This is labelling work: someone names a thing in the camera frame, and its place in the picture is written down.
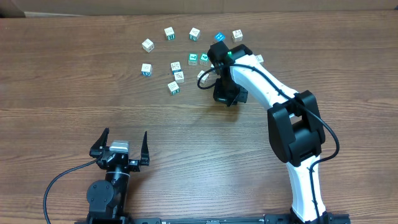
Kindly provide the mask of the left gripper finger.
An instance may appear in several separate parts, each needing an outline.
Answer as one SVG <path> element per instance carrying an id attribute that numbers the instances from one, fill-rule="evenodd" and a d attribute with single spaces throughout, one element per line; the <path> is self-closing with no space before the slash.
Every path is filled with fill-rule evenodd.
<path id="1" fill-rule="evenodd" d="M 101 136 L 90 148 L 89 155 L 91 157 L 99 157 L 100 155 L 102 155 L 102 153 L 104 153 L 106 149 L 108 149 L 107 146 L 108 134 L 109 134 L 109 128 L 105 128 Z"/>
<path id="2" fill-rule="evenodd" d="M 144 133 L 142 147 L 141 147 L 141 158 L 140 158 L 140 165 L 141 166 L 148 166 L 150 163 L 150 155 L 149 155 L 149 148 L 147 145 L 147 131 Z"/>

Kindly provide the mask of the block green R number five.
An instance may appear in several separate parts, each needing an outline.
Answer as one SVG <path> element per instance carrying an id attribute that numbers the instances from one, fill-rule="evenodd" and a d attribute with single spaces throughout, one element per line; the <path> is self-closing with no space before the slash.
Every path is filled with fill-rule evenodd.
<path id="1" fill-rule="evenodd" d="M 203 75 L 204 73 L 205 73 L 205 71 L 204 71 L 204 70 L 201 70 L 201 71 L 199 72 L 199 74 L 197 75 L 197 80 L 199 80 L 200 83 L 202 83 L 202 84 L 205 84 L 205 83 L 207 82 L 207 80 L 208 80 L 208 77 L 209 77 L 209 74 L 208 74 L 208 73 L 206 73 L 205 75 Z"/>

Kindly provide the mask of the block blue T side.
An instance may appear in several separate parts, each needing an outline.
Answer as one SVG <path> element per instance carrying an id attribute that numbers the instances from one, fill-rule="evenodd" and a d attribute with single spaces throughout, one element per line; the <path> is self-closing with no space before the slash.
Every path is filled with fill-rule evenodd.
<path id="1" fill-rule="evenodd" d="M 258 63 L 260 63 L 261 65 L 264 64 L 264 59 L 263 59 L 262 55 L 256 55 L 256 59 L 257 59 Z"/>

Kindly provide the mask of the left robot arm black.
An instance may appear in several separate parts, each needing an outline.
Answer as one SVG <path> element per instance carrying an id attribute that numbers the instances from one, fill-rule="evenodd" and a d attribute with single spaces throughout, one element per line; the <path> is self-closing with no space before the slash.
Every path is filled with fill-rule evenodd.
<path id="1" fill-rule="evenodd" d="M 87 190 L 89 203 L 87 223 L 133 223 L 124 211 L 131 172 L 139 172 L 140 166 L 150 163 L 147 136 L 144 135 L 141 158 L 129 158 L 129 142 L 115 140 L 107 145 L 109 129 L 106 128 L 90 148 L 90 156 L 96 159 L 100 169 L 106 171 L 103 180 L 93 182 Z"/>

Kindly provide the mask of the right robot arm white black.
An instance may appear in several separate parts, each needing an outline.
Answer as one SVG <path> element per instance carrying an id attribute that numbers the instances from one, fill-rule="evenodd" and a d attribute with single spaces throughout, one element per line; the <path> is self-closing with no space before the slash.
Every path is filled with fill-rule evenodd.
<path id="1" fill-rule="evenodd" d="M 293 193 L 292 221 L 326 223 L 318 165 L 327 124 L 321 119 L 315 96 L 278 81 L 241 44 L 229 49 L 224 42 L 210 46 L 207 55 L 219 76 L 212 84 L 215 101 L 232 106 L 245 103 L 248 94 L 267 110 L 269 144 L 288 168 Z"/>

